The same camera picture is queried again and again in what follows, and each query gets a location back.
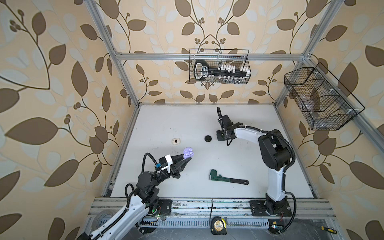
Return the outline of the green black pipe wrench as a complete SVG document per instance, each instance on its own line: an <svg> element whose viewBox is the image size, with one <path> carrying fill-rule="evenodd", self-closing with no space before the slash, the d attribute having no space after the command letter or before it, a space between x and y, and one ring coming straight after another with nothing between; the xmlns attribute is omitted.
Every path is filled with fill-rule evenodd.
<svg viewBox="0 0 384 240"><path fill-rule="evenodd" d="M209 176L210 181L217 181L217 182L228 182L228 183L235 183L235 184L241 184L241 185L248 185L248 180L242 180L242 179L233 179L233 178L226 178L222 175L218 175L217 170L212 169L210 171Z"/></svg>

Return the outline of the purple round charging case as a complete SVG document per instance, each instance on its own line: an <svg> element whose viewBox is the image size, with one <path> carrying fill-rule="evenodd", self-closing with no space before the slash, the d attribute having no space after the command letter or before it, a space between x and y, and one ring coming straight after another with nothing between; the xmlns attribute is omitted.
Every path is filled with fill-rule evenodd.
<svg viewBox="0 0 384 240"><path fill-rule="evenodd" d="M184 151L183 151L183 158L184 159L188 159L188 158L192 158L194 156L194 152L193 152L193 149L192 148L185 148Z"/></svg>

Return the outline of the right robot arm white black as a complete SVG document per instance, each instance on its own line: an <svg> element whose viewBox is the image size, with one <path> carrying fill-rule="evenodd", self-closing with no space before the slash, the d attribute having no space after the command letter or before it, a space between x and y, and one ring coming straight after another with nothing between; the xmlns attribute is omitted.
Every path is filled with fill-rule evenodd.
<svg viewBox="0 0 384 240"><path fill-rule="evenodd" d="M234 124L228 115L222 115L217 108L218 122L221 129L217 139L229 146L234 139L243 139L258 144L264 164L269 168L269 185L266 193L265 211L278 215L288 206L288 193L285 191L286 171L296 161L296 154L279 130L265 131L242 123Z"/></svg>

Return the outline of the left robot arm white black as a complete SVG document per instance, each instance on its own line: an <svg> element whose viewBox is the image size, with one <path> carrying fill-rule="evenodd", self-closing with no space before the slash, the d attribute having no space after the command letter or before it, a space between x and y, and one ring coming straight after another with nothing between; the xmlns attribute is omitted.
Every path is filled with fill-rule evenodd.
<svg viewBox="0 0 384 240"><path fill-rule="evenodd" d="M105 224L90 234L82 233L79 240L121 240L146 216L158 211L160 189L158 186L170 177L179 179L181 172L194 156L192 148L185 148L176 156L166 155L158 160L145 153L141 173L135 186L125 187L126 205L113 215Z"/></svg>

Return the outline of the black round charging case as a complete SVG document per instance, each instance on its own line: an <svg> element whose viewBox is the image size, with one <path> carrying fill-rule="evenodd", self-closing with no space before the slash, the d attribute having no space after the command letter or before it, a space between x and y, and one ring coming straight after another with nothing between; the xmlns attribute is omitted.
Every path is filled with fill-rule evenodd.
<svg viewBox="0 0 384 240"><path fill-rule="evenodd" d="M209 135L205 136L205 141L206 141L207 143L211 142L211 141L212 141L212 137L209 136Z"/></svg>

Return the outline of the clear tape roll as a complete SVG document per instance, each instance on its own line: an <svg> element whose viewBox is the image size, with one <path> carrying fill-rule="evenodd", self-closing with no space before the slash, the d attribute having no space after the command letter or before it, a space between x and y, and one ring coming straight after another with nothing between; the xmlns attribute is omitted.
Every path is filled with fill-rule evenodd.
<svg viewBox="0 0 384 240"><path fill-rule="evenodd" d="M116 212L111 210L103 210L100 213L98 213L92 221L91 231L93 232L98 228L100 228L107 221L109 221L115 215L115 213Z"/></svg>

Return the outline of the black socket set holder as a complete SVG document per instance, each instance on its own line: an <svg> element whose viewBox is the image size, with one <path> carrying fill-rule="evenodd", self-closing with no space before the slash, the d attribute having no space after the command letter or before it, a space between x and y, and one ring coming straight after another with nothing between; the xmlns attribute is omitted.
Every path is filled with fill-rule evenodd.
<svg viewBox="0 0 384 240"><path fill-rule="evenodd" d="M192 68L193 76L196 80L246 80L251 76L251 70L248 67L221 65L211 67L206 61L197 60Z"/></svg>

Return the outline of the yellow black tape measure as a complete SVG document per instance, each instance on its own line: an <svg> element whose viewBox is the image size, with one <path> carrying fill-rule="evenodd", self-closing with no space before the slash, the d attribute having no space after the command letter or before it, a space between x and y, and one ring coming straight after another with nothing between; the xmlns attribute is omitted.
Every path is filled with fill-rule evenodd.
<svg viewBox="0 0 384 240"><path fill-rule="evenodd" d="M227 224L226 221L222 217L214 217L210 222L211 233L213 235L227 235Z"/></svg>

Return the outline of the white earbud charging case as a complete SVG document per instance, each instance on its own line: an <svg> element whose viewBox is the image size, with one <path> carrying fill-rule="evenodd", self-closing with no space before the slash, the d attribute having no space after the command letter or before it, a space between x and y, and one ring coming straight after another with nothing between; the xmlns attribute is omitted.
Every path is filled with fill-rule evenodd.
<svg viewBox="0 0 384 240"><path fill-rule="evenodd" d="M180 144L180 142L181 142L181 140L179 138L172 139L172 144L173 145L178 145L178 144Z"/></svg>

